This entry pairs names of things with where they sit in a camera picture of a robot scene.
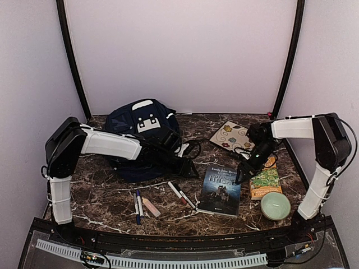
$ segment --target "white perforated rail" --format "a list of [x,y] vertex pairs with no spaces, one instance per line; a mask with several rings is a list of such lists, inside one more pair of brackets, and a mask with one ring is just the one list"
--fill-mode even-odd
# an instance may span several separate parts
[[[62,246],[38,239],[37,248],[43,251],[80,262],[81,250]],[[144,269],[235,269],[266,265],[266,254],[230,259],[212,259],[207,261],[152,261],[147,259],[130,259],[107,255],[112,268],[144,268]],[[108,268],[105,262],[102,267]]]

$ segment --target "pink highlighter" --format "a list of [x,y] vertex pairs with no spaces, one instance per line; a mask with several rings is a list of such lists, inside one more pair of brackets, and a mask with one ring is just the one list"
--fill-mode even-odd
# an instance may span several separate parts
[[161,212],[158,211],[158,209],[146,198],[142,198],[142,203],[147,207],[149,211],[155,216],[158,217],[161,215]]

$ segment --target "tabletop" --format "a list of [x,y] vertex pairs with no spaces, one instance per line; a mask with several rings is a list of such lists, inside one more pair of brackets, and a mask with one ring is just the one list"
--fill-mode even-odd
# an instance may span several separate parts
[[[249,127],[268,121],[259,114],[194,114],[176,116],[183,141],[210,138],[226,121]],[[106,116],[93,116],[88,124],[103,128]],[[202,144],[202,152],[195,160],[198,179],[160,177],[147,182],[126,183],[101,155],[82,155],[71,182],[72,213],[76,226],[115,233],[158,236],[204,236],[245,233],[290,225],[291,216],[304,198],[306,190],[293,161],[282,144],[277,150],[277,168],[285,194],[291,202],[291,214],[282,221],[266,219],[260,201],[250,198],[248,182],[242,183],[238,217],[209,215],[185,206],[173,193],[168,181],[178,183],[193,202],[198,201],[208,165],[236,168],[237,162],[228,151],[210,142]],[[132,194],[139,189],[161,212],[154,217],[144,207],[142,225],[136,225]],[[45,219],[50,218],[49,209]]]

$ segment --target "navy blue backpack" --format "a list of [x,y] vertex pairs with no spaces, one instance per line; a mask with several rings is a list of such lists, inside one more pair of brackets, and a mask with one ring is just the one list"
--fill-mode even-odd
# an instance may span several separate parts
[[[162,126],[166,126],[179,134],[180,127],[175,113],[175,110],[167,108],[155,99],[142,99],[113,111],[106,118],[105,129],[115,133],[151,138],[159,134]],[[167,173],[164,168],[145,160],[109,157],[109,162],[127,182],[150,180]]]

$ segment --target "marker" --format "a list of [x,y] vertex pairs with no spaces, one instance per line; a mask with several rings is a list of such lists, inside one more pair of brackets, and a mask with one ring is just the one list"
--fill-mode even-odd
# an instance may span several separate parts
[[168,185],[170,188],[174,191],[174,193],[178,196],[179,199],[181,199],[182,203],[185,205],[187,204],[186,199],[179,193],[179,191],[174,187],[174,185],[171,183],[171,181],[168,182]]
[[139,213],[139,205],[137,203],[137,196],[134,193],[134,203],[135,203],[135,211],[136,211],[136,223],[137,225],[141,225],[140,213]]
[[144,205],[147,207],[147,209],[149,211],[151,211],[151,213],[155,217],[158,217],[159,215],[161,215],[161,212],[159,212],[158,209],[148,199],[142,198],[142,201],[143,201]]
[[142,207],[142,199],[141,199],[140,191],[136,190],[136,193],[137,193],[137,201],[139,203],[140,218],[143,219],[145,216],[144,216],[144,208]]
[[175,184],[174,187],[179,191],[180,195],[183,196],[183,198],[188,202],[188,204],[190,204],[190,206],[193,208],[193,209],[196,209],[196,206],[191,202],[191,200],[183,193],[183,191],[180,189],[180,187]]

